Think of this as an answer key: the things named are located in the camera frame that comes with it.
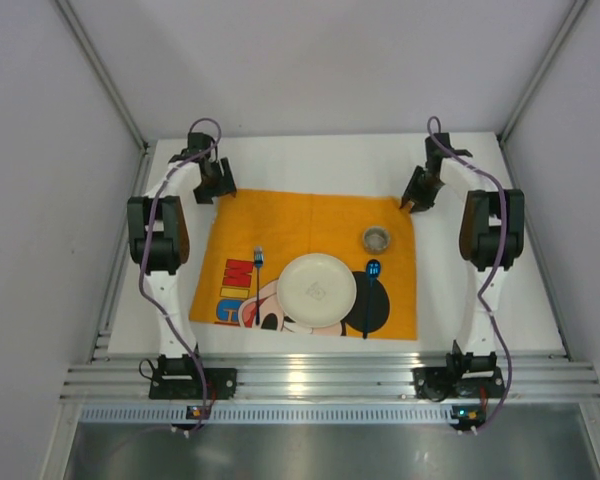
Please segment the orange Mickey Mouse cloth placemat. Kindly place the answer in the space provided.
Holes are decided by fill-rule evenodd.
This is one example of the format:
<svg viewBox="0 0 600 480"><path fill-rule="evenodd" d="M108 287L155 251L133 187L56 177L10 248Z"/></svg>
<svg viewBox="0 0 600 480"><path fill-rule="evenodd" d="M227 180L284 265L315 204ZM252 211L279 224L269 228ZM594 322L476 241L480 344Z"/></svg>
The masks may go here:
<svg viewBox="0 0 600 480"><path fill-rule="evenodd" d="M390 233L390 246L382 254L364 250L362 235L371 226ZM264 253L259 326L254 324L257 246ZM311 253L338 258L356 280L353 309L331 327L296 324L277 300L284 267ZM245 189L218 202L189 319L217 327L361 338L369 292L365 268L371 259L380 261L381 274L374 285L368 338L416 340L416 242L410 215L397 199Z"/></svg>

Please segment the small speckled stone cup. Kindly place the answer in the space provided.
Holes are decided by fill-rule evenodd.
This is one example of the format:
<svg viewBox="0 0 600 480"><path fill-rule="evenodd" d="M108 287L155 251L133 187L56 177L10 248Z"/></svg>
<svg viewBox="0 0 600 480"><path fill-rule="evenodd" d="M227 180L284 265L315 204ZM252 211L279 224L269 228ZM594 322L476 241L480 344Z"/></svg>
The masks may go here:
<svg viewBox="0 0 600 480"><path fill-rule="evenodd" d="M387 229L381 226L371 226L362 235L364 250L369 254L382 254L386 252L391 243L391 236Z"/></svg>

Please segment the blue metallic fork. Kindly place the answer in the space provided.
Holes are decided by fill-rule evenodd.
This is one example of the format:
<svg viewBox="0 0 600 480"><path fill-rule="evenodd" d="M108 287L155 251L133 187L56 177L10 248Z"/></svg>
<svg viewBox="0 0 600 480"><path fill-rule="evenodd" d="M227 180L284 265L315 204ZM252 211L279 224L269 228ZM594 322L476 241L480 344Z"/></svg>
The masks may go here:
<svg viewBox="0 0 600 480"><path fill-rule="evenodd" d="M261 316L260 316L260 272L261 268L264 264L264 253L261 246L257 246L254 248L254 259L253 264L256 270L256 302L255 302L255 320L254 324L256 326L260 325Z"/></svg>

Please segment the blue metallic spoon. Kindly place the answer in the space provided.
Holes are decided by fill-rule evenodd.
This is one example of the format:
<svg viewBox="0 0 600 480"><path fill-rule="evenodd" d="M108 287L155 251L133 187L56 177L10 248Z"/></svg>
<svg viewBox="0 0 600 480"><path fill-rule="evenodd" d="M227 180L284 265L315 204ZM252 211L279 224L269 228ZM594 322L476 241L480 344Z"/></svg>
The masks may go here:
<svg viewBox="0 0 600 480"><path fill-rule="evenodd" d="M367 308L365 314L363 338L367 339L370 333L370 322L372 316L372 305L373 305L373 290L376 281L381 274L381 263L377 259L371 259L367 262L365 268L366 277L369 285Z"/></svg>

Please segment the cream round plate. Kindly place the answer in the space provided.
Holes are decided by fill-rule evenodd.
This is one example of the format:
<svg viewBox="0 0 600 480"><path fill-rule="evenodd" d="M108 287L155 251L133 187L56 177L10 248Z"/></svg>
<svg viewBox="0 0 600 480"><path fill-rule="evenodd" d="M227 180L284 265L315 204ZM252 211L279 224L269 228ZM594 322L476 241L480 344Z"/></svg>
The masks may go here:
<svg viewBox="0 0 600 480"><path fill-rule="evenodd" d="M353 309L357 284L338 258L311 253L295 258L278 277L277 300L287 317L307 328L326 328Z"/></svg>

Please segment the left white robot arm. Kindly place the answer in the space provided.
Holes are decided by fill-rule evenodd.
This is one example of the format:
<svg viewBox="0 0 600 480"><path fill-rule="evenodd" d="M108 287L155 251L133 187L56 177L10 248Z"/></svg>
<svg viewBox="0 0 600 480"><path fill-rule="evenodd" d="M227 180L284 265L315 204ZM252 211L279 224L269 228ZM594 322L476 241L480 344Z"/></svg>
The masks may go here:
<svg viewBox="0 0 600 480"><path fill-rule="evenodd" d="M186 147L169 159L155 185L127 201L129 253L139 266L140 296L157 320L160 359L181 360L196 353L186 298L194 277L193 209L236 193L229 162L218 156L218 144L209 134L190 132Z"/></svg>

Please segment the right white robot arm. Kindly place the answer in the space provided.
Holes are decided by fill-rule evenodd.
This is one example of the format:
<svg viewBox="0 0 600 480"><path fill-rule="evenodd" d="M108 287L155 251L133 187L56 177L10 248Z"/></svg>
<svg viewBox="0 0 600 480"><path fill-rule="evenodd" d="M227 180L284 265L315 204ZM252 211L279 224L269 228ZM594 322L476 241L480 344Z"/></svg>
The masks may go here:
<svg viewBox="0 0 600 480"><path fill-rule="evenodd" d="M485 358L496 369L496 347L512 367L511 351L496 319L509 270L524 250L525 196L506 189L492 174L471 162L471 152L451 145L448 133L425 139L426 162L415 168L402 195L410 213L432 209L447 186L463 202L458 248L468 267L466 307L452 355L463 361Z"/></svg>

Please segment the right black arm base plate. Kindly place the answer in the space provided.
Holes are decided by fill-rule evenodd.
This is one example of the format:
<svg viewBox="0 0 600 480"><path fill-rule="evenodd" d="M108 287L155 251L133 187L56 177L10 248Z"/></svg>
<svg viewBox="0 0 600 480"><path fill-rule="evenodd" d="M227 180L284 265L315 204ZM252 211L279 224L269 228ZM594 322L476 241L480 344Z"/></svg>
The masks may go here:
<svg viewBox="0 0 600 480"><path fill-rule="evenodd" d="M501 370L451 373L445 367L420 367L412 371L416 397L432 402L447 399L499 398L505 390Z"/></svg>

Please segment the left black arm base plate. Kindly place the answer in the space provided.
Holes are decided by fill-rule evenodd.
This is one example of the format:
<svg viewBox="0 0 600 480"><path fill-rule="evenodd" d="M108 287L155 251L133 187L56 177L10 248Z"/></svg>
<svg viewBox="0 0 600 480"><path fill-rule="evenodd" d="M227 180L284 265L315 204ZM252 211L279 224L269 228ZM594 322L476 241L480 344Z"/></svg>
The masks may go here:
<svg viewBox="0 0 600 480"><path fill-rule="evenodd" d="M237 388L234 368L204 368L208 400L229 400ZM151 380L151 400L202 400L203 387L196 369L191 372L156 372Z"/></svg>

